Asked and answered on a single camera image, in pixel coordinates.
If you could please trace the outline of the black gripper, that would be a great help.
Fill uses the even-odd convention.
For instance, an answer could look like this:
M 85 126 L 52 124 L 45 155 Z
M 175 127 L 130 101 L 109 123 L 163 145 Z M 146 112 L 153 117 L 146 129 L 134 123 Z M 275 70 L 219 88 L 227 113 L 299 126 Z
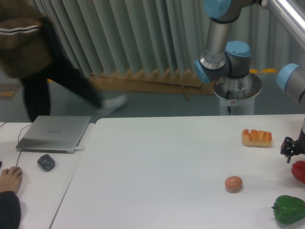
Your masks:
M 305 153 L 305 148 L 301 146 L 298 140 L 293 140 L 290 137 L 286 137 L 281 145 L 280 154 L 287 158 L 289 164 L 292 156 L 297 156 Z

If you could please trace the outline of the black sleeved forearm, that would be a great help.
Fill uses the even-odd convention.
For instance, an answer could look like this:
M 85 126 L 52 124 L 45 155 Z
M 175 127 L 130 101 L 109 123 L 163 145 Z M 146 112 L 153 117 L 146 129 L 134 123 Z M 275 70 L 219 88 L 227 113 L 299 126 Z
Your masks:
M 13 191 L 0 193 L 0 228 L 18 229 L 21 221 L 21 208 L 18 196 Z

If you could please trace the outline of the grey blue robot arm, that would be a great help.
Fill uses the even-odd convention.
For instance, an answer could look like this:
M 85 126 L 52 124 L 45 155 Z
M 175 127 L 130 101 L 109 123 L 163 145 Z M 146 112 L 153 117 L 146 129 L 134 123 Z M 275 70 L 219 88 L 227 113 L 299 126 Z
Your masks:
M 258 4 L 269 10 L 284 29 L 305 50 L 305 10 L 295 0 L 203 0 L 210 18 L 205 51 L 194 62 L 198 78 L 209 83 L 221 77 L 247 78 L 250 65 L 250 47 L 239 41 L 228 42 L 232 23 L 243 8 Z M 305 69 L 291 63 L 283 67 L 276 78 L 279 87 L 302 107 L 305 107 Z M 305 121 L 297 140 L 286 137 L 282 155 L 287 163 L 292 156 L 305 154 Z

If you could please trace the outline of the person's bare hand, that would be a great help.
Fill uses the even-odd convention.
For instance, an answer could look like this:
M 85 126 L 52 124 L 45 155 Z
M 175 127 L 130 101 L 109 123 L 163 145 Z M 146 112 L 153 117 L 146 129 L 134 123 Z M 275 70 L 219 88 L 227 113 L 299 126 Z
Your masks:
M 2 170 L 0 174 L 0 192 L 11 191 L 17 194 L 22 180 L 22 169 L 11 167 Z

